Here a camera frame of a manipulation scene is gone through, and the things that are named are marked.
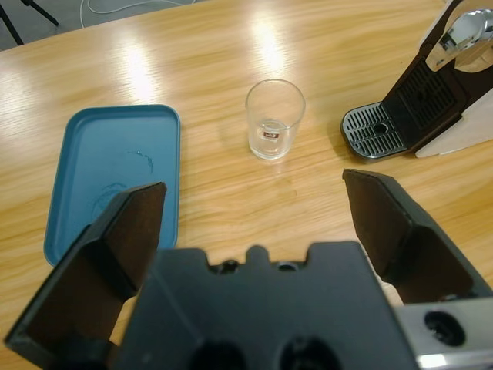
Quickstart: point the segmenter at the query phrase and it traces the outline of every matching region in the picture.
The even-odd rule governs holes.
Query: drip tray grate
[[[392,118],[381,103],[350,110],[344,116],[341,128],[350,147],[368,159],[407,150]]]

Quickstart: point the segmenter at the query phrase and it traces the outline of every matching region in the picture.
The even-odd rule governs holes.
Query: blue tray
[[[178,229],[179,117],[168,106],[84,109],[65,129],[45,235],[45,257],[58,263],[82,229],[121,190],[164,181],[159,248]]]

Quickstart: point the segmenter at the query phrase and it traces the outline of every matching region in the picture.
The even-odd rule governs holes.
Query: wood grain
[[[243,260],[252,244],[289,260],[313,241],[355,239],[341,174],[356,167],[395,177],[493,284],[491,143],[365,165],[339,132],[346,111],[384,97],[441,6],[217,0],[0,52],[0,335],[50,271],[42,244],[63,132],[89,106],[179,112],[178,245],[202,247],[214,263]],[[249,88],[267,78],[295,83],[307,100],[293,148],[272,163],[250,153],[244,109]],[[32,368],[4,347],[0,363]]]

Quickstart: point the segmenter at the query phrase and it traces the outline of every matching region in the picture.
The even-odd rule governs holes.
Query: espresso machine
[[[493,138],[493,1],[450,0],[379,103],[352,109],[341,132],[366,160],[445,154]]]

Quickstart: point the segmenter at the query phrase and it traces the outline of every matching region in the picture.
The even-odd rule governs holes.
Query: drinking glass
[[[301,91],[283,79],[257,83],[246,96],[248,143],[253,154],[264,160],[285,156],[305,112]]]

